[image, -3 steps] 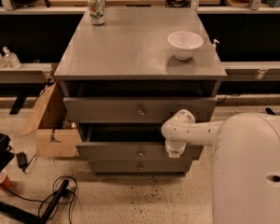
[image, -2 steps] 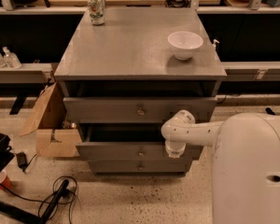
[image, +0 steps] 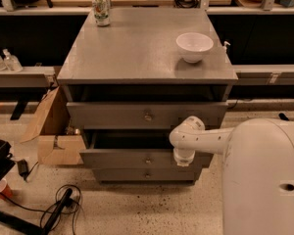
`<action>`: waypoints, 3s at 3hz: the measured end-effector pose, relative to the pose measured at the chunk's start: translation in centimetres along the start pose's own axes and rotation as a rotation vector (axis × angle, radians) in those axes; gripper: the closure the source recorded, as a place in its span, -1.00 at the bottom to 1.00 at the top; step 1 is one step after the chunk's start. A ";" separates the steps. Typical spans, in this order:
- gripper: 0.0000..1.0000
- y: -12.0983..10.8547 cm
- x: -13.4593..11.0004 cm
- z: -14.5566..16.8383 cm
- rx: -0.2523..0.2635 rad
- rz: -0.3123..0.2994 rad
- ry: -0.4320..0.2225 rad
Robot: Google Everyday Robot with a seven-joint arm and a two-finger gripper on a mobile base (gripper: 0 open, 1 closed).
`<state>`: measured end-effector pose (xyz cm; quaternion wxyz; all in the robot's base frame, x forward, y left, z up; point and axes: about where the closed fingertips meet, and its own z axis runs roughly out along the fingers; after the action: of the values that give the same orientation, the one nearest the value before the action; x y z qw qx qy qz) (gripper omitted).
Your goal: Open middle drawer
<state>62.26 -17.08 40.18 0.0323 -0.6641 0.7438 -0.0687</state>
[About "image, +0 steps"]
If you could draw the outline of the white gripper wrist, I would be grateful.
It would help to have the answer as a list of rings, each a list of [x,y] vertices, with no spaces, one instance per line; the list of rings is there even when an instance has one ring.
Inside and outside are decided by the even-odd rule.
[[[171,131],[169,140],[178,166],[189,166],[194,161],[195,153],[200,148],[199,136],[204,130],[204,122],[191,116]]]

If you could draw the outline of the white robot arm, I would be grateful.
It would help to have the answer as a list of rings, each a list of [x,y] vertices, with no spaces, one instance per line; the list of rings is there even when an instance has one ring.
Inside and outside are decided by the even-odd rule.
[[[173,157],[222,155],[223,235],[294,235],[294,121],[252,118],[207,130],[188,117],[170,134]]]

